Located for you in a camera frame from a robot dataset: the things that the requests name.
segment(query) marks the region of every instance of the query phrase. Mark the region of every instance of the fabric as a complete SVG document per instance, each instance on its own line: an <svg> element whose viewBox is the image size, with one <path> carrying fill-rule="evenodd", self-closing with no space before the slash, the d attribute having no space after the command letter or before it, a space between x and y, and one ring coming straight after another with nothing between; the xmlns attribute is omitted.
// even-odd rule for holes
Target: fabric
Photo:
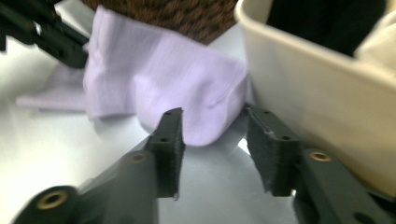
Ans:
<svg viewBox="0 0 396 224"><path fill-rule="evenodd" d="M396 11L390 12L356 50L357 59L396 73Z"/></svg>
<svg viewBox="0 0 396 224"><path fill-rule="evenodd" d="M90 119L136 114L152 130L165 111L182 107L184 140L192 146L218 139L244 105L247 69L242 63L103 7L97 8L87 50L85 73L61 65L44 92L17 103L84 108ZM75 76L65 76L68 72ZM78 91L68 91L72 87ZM69 94L75 105L65 100Z"/></svg>
<svg viewBox="0 0 396 224"><path fill-rule="evenodd" d="M274 0L267 24L353 56L385 8L386 0Z"/></svg>
<svg viewBox="0 0 396 224"><path fill-rule="evenodd" d="M396 10L396 0L387 0L387 10L386 14Z"/></svg>
<svg viewBox="0 0 396 224"><path fill-rule="evenodd" d="M84 70L60 64L42 91L18 97L17 105L83 112L86 107L83 78Z"/></svg>

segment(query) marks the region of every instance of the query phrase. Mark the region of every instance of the wicker basket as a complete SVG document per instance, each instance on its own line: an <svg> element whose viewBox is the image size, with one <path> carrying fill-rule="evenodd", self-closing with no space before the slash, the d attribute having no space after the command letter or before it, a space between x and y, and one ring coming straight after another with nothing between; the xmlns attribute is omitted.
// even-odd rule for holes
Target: wicker basket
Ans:
<svg viewBox="0 0 396 224"><path fill-rule="evenodd" d="M235 24L237 0L81 0L208 44Z"/></svg>

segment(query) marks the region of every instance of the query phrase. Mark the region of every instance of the metal screw hole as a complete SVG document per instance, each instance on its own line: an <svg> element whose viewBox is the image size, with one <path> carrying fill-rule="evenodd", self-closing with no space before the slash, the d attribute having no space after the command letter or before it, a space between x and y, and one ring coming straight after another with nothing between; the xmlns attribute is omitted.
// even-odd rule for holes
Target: metal screw hole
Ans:
<svg viewBox="0 0 396 224"><path fill-rule="evenodd" d="M143 154L143 153L136 154L136 155L132 156L132 162L133 163L139 163L139 162L142 162L142 161L145 161L145 160L146 160L146 155Z"/></svg>
<svg viewBox="0 0 396 224"><path fill-rule="evenodd" d="M37 203L40 210L51 209L63 204L67 199L67 194L63 190L56 190L44 195Z"/></svg>
<svg viewBox="0 0 396 224"><path fill-rule="evenodd" d="M310 154L311 158L315 161L331 161L332 158L325 153L322 152L312 152Z"/></svg>

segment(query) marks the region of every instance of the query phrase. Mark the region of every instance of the white plastic bin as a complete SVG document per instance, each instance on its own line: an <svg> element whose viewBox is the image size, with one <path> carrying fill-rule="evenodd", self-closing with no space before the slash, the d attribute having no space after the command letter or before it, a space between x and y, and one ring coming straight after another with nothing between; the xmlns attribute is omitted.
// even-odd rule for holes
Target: white plastic bin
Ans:
<svg viewBox="0 0 396 224"><path fill-rule="evenodd" d="M258 104L363 182L396 196L396 77L264 25L271 0L240 0Z"/></svg>

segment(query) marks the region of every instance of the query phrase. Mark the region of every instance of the lavender sock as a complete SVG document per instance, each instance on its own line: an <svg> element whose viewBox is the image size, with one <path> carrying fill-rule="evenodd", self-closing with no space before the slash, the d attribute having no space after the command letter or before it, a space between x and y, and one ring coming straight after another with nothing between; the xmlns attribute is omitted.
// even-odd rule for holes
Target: lavender sock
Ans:
<svg viewBox="0 0 396 224"><path fill-rule="evenodd" d="M87 49L86 101L83 95L80 101L90 119L136 114L155 129L165 111L182 107L186 144L204 146L222 135L244 105L246 67L175 32L99 7ZM64 98L52 96L44 101Z"/></svg>
<svg viewBox="0 0 396 224"><path fill-rule="evenodd" d="M52 72L43 90L18 97L17 105L42 109L85 111L83 78L84 70L59 64Z"/></svg>

